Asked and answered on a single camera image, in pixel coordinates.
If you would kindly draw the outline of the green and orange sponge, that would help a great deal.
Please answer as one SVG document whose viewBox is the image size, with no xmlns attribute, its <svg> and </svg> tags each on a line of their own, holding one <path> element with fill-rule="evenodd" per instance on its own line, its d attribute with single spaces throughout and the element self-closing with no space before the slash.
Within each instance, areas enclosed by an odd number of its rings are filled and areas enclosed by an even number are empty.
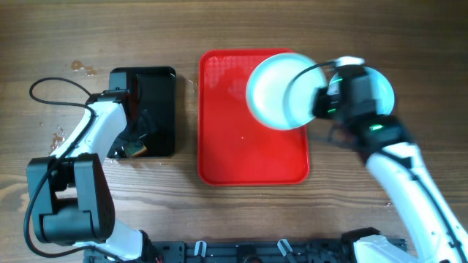
<svg viewBox="0 0 468 263">
<path fill-rule="evenodd" d="M 124 145 L 123 150 L 127 158 L 134 158 L 142 156 L 147 151 L 147 147 L 142 141 L 136 141 Z"/>
</svg>

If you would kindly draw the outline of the light blue plate top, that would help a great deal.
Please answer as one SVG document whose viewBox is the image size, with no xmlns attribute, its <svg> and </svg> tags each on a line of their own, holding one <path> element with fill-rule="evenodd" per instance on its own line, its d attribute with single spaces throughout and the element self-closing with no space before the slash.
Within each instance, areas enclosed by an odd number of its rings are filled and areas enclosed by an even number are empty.
<svg viewBox="0 0 468 263">
<path fill-rule="evenodd" d="M 298 53 L 280 53 L 261 62 L 246 86 L 246 102 L 262 125 L 275 130 L 302 127 L 314 119 L 317 91 L 328 85 L 317 63 Z"/>
</svg>

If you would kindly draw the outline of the light blue plate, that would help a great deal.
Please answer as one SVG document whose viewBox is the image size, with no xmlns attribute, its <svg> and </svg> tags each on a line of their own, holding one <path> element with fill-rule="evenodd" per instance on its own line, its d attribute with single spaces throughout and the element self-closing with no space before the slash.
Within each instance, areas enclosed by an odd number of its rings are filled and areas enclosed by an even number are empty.
<svg viewBox="0 0 468 263">
<path fill-rule="evenodd" d="M 373 98 L 377 100 L 377 113 L 380 115 L 390 115 L 396 103 L 392 85 L 388 79 L 376 69 L 368 66 L 365 66 L 364 69 L 371 78 Z"/>
<path fill-rule="evenodd" d="M 246 102 L 262 125 L 275 130 L 302 127 L 314 119 L 317 91 L 328 85 L 317 63 L 298 53 L 280 53 L 261 62 L 246 86 Z"/>
</svg>

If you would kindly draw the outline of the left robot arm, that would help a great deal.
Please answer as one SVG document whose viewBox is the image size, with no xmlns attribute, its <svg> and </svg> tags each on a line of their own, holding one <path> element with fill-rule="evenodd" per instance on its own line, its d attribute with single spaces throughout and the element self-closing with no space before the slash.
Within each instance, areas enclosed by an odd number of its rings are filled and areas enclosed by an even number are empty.
<svg viewBox="0 0 468 263">
<path fill-rule="evenodd" d="M 116 262 L 160 262 L 148 235 L 116 219 L 102 161 L 127 126 L 132 99 L 126 90 L 92 94 L 82 105 L 83 119 L 69 139 L 49 157 L 32 159 L 27 168 L 30 201 L 23 233 L 27 246 L 66 246 L 66 255 L 94 251 Z"/>
</svg>

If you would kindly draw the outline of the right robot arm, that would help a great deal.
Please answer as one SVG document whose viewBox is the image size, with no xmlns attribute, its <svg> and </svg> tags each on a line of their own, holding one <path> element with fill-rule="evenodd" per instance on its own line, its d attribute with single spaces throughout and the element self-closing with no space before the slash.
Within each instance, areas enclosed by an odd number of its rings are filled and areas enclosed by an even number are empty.
<svg viewBox="0 0 468 263">
<path fill-rule="evenodd" d="M 350 135 L 369 173 L 395 205 L 419 262 L 466 262 L 467 232 L 433 181 L 413 136 L 393 114 L 389 81 L 363 64 L 331 64 L 335 74 L 318 91 L 313 113 Z"/>
</svg>

